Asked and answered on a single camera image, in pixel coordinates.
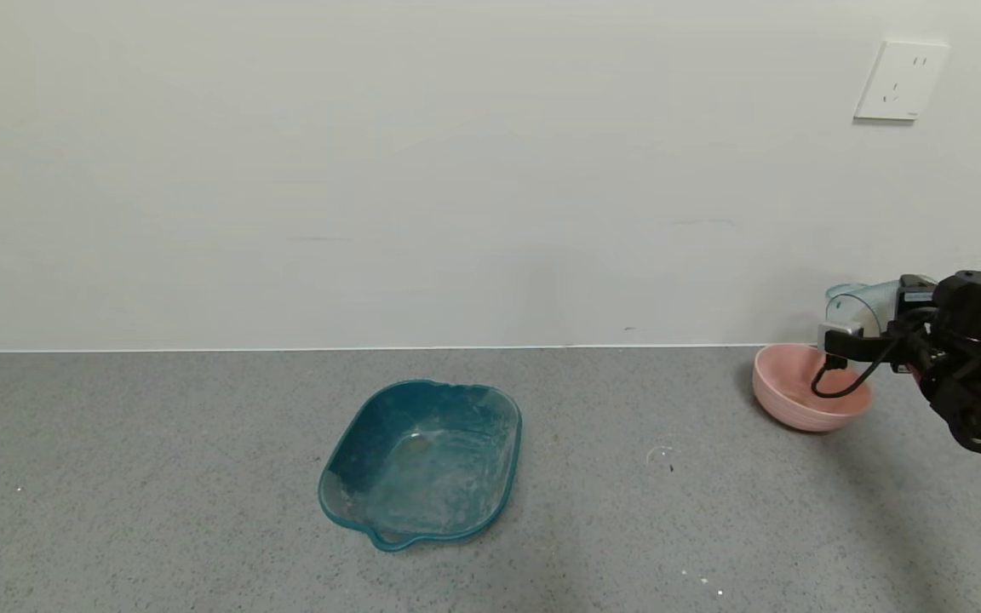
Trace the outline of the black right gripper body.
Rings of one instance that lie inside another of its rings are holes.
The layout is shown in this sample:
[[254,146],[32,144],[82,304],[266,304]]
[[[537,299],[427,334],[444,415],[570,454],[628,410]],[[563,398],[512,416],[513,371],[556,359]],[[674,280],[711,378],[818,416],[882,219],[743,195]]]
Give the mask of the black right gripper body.
[[889,358],[895,374],[909,374],[914,358],[931,356],[931,324],[937,313],[933,294],[937,282],[926,276],[903,274],[899,277],[892,300],[889,334],[900,338],[899,357]]

